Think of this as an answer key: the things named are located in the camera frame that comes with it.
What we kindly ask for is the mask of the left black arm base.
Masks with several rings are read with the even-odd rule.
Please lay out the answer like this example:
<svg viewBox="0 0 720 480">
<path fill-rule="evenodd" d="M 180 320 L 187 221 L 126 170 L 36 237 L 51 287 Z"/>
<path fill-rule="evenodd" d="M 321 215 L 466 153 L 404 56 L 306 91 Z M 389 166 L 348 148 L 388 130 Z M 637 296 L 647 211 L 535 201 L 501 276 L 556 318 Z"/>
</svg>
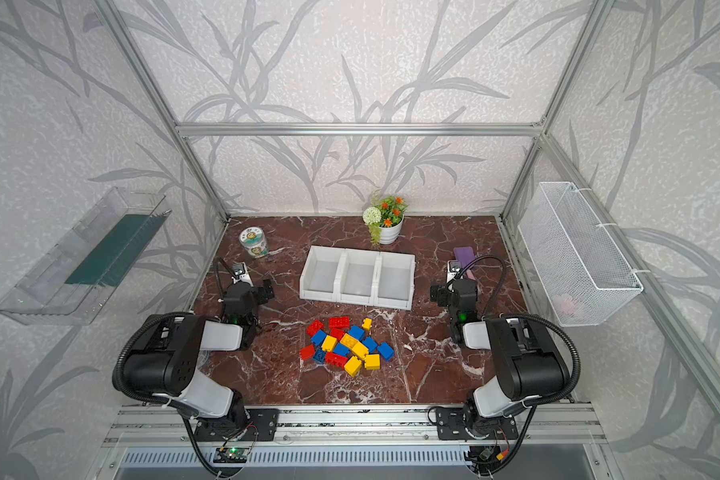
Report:
<svg viewBox="0 0 720 480">
<path fill-rule="evenodd" d="M 232 412 L 227 417 L 200 418 L 193 434 L 198 442 L 271 442 L 279 413 L 276 408 L 249 408 L 244 413 Z"/>
</svg>

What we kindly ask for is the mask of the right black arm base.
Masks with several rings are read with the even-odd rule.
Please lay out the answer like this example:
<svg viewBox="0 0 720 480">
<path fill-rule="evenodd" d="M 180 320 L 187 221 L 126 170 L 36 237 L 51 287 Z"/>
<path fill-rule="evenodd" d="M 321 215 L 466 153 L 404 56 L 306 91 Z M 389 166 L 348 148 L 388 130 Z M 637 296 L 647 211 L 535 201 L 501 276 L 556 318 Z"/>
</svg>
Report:
<svg viewBox="0 0 720 480">
<path fill-rule="evenodd" d="M 427 420 L 436 427 L 439 440 L 499 440 L 519 438 L 517 424 L 512 416 L 482 417 L 475 407 L 432 406 Z"/>
</svg>

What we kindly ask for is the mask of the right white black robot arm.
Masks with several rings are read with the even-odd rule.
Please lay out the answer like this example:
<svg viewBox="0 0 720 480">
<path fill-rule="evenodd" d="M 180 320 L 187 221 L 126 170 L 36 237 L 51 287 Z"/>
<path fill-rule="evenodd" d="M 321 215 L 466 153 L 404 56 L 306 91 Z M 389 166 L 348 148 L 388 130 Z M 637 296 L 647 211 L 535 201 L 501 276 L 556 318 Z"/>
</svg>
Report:
<svg viewBox="0 0 720 480">
<path fill-rule="evenodd" d="M 498 263 L 500 277 L 484 311 L 479 312 L 478 285 L 467 272 L 485 260 Z M 430 300 L 449 314 L 452 340 L 491 352 L 494 377 L 475 389 L 465 403 L 465 418 L 473 423 L 558 402 L 572 393 L 581 377 L 580 354 L 561 327 L 528 313 L 490 314 L 506 277 L 502 259 L 483 255 L 465 265 L 449 261 L 447 281 L 430 286 Z"/>
</svg>

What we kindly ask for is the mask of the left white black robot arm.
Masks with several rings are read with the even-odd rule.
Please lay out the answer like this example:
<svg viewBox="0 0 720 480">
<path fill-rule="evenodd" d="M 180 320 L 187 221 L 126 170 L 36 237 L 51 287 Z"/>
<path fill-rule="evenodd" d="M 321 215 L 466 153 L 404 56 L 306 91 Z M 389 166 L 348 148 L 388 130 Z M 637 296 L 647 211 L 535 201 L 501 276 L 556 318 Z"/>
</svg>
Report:
<svg viewBox="0 0 720 480">
<path fill-rule="evenodd" d="M 113 387 L 140 402 L 175 408 L 185 418 L 246 420 L 242 395 L 198 368 L 210 351 L 243 351 L 260 328 L 259 307 L 275 297 L 270 279 L 260 286 L 244 263 L 213 266 L 220 314 L 171 312 L 149 316 L 126 341 L 115 362 Z"/>
</svg>

